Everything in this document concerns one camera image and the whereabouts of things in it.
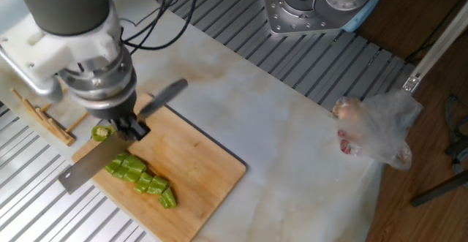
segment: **metal mounting plate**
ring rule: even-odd
[[[271,32],[282,36],[338,33],[340,29],[320,15],[299,18],[286,12],[282,0],[264,0]]]

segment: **clear plastic bag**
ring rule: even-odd
[[[404,139],[422,109],[405,91],[379,94],[362,102],[342,97],[332,110],[338,118],[341,151],[408,170],[412,154]]]

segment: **marble surface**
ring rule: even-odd
[[[154,0],[114,2],[119,16],[130,20],[158,5]],[[166,12],[146,44],[165,43],[183,24]],[[125,36],[139,30],[122,25]],[[139,93],[155,93],[187,78],[188,89],[169,105],[248,164],[247,174],[195,241],[365,240],[382,165],[344,155],[328,111],[193,26],[169,48],[138,51],[133,61]],[[0,61],[0,100],[66,158],[89,139],[95,118],[73,132],[77,142],[68,148],[24,113],[10,87],[44,104]],[[83,112],[69,97],[50,109],[65,126]]]

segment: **knife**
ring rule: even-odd
[[[180,79],[172,83],[159,92],[148,104],[146,104],[137,116],[137,119],[144,121],[160,107],[164,106],[171,99],[177,96],[188,86],[187,80]],[[89,179],[96,175],[104,166],[114,160],[118,154],[127,150],[134,142],[125,140],[119,133],[114,133],[92,149],[82,159],[73,166],[66,169],[59,177],[58,181],[71,194]]]

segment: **screw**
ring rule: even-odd
[[[93,85],[97,88],[99,88],[100,86],[102,86],[102,80],[99,79],[99,78],[93,78],[91,80],[91,82],[93,83]]]

